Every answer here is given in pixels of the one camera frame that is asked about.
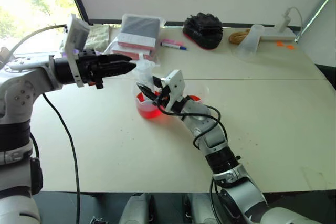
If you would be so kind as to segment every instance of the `table surface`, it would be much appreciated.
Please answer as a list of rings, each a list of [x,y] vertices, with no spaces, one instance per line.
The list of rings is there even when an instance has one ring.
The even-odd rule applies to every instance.
[[[178,29],[164,32],[182,39]],[[234,58],[224,38],[213,51],[184,41],[188,52],[160,49],[156,73],[181,69],[187,85],[209,88],[207,104],[221,111],[231,149],[262,191],[336,188],[335,90],[297,45],[289,50],[261,42],[267,64],[250,66]],[[171,116],[143,119],[133,78],[106,78],[102,90],[71,84],[47,94],[72,133],[81,191],[208,191],[212,172],[191,133]],[[68,137],[41,97],[31,120],[43,190],[75,191]]]

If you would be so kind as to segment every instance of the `power strip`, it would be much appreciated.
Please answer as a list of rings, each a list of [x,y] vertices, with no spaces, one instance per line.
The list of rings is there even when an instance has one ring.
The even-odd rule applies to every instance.
[[[276,31],[274,27],[265,27],[261,40],[294,40],[296,35],[286,27],[283,32]]]

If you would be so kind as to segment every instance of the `black cable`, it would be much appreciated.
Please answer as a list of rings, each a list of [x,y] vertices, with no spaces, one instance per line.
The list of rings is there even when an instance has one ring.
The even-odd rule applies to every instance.
[[[30,133],[30,138],[33,141],[36,157],[40,158],[40,151],[38,150],[38,146],[37,146],[36,140],[35,140],[35,138],[34,138],[34,136],[33,136],[32,133]]]
[[[58,115],[65,131],[67,132],[68,136],[69,136],[69,140],[70,140],[70,145],[71,145],[71,149],[72,149],[72,154],[73,154],[73,162],[75,164],[75,176],[76,176],[76,190],[77,190],[77,212],[76,212],[76,224],[79,224],[79,218],[80,218],[80,190],[79,190],[79,176],[78,176],[78,165],[77,165],[77,157],[76,157],[76,151],[75,151],[75,146],[73,144],[72,141],[72,136],[68,130],[68,127],[66,126],[61,114],[58,112],[58,110],[55,108],[55,106],[49,101],[49,99],[47,98],[47,96],[45,94],[42,94],[43,98],[46,100],[46,102],[52,107],[52,109],[56,112],[56,114]]]
[[[227,133],[226,133],[226,130],[225,130],[225,127],[224,125],[221,123],[221,114],[220,112],[212,107],[212,106],[207,106],[209,109],[212,109],[214,111],[216,111],[216,113],[218,114],[218,118],[215,118],[214,116],[211,116],[211,115],[208,115],[208,114],[204,114],[204,113],[171,113],[171,112],[167,112],[167,111],[164,111],[162,108],[161,108],[161,100],[162,100],[162,93],[159,95],[158,99],[157,99],[157,107],[158,109],[163,113],[163,114],[166,114],[166,115],[172,115],[172,116],[203,116],[205,118],[210,118],[212,120],[215,121],[215,123],[210,127],[208,128],[206,131],[202,132],[201,134],[199,134],[193,141],[193,145],[195,148],[199,149],[199,147],[196,145],[196,141],[201,137],[201,136],[204,136],[206,133],[210,132],[211,130],[213,130],[218,124],[221,126],[223,132],[224,132],[224,135],[225,135],[225,138],[227,139]]]
[[[31,38],[32,36],[36,35],[36,34],[39,34],[39,33],[42,33],[43,31],[47,31],[47,30],[51,30],[51,29],[56,29],[56,28],[62,28],[62,27],[65,27],[65,24],[64,25],[56,25],[56,26],[48,26],[48,27],[45,27],[45,28],[42,28],[42,29],[39,29],[39,30],[36,30],[34,32],[32,32],[31,34],[27,35],[26,37],[24,37],[22,40],[19,41],[19,43],[17,43],[9,52],[9,55],[12,55],[15,50],[21,46],[21,44],[23,42],[25,42],[27,39]]]
[[[215,205],[214,205],[214,198],[213,198],[213,195],[212,195],[213,186],[214,186],[214,178],[211,179],[210,189],[209,189],[211,208],[212,208],[212,211],[214,212],[214,215],[215,215],[215,218],[216,218],[216,221],[218,222],[218,224],[222,224],[221,220],[218,217],[218,214],[217,214],[217,211],[216,211],[216,208],[215,208]]]

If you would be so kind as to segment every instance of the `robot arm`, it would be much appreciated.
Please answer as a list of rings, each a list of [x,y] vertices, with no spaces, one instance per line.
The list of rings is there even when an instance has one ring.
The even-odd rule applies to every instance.
[[[183,96],[185,84],[180,70],[162,79],[153,77],[153,82],[162,89],[160,95],[139,83],[138,87],[157,106],[164,107],[166,114],[179,115],[196,137],[195,146],[213,171],[214,182],[221,187],[219,201],[233,223],[317,224],[288,209],[268,207],[262,192],[228,146],[224,129],[209,118],[209,108]]]
[[[33,145],[29,139],[30,116],[37,97],[69,83],[79,87],[87,83],[101,89],[103,77],[124,74],[136,66],[123,55],[83,50],[87,35],[88,25],[72,16],[65,27],[63,57],[18,58],[2,64],[0,223],[40,222],[32,195],[41,190],[43,180],[39,159],[30,157]]]

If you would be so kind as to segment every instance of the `window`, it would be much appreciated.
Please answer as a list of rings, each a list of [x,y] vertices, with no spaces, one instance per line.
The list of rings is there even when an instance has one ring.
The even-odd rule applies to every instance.
[[[46,26],[65,24],[70,13],[79,17],[74,0],[0,0],[0,47],[11,49],[24,36]],[[16,54],[59,48],[62,29],[50,30],[25,42]]]

